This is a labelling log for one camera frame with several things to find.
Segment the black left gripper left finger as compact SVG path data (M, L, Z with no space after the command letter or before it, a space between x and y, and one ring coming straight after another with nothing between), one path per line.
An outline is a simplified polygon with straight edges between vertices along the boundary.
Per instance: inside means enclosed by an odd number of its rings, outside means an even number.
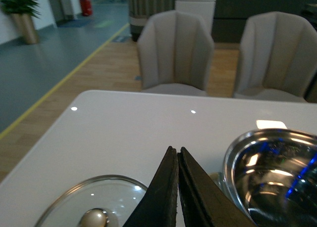
M124 226L176 226L178 174L177 152L170 146L166 150L144 197L124 223Z

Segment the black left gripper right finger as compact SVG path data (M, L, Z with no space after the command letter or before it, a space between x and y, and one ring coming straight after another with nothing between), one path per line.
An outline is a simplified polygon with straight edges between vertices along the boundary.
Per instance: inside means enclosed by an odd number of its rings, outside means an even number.
M220 190L185 147L182 147L177 155L178 189L185 226L255 226L255 223Z

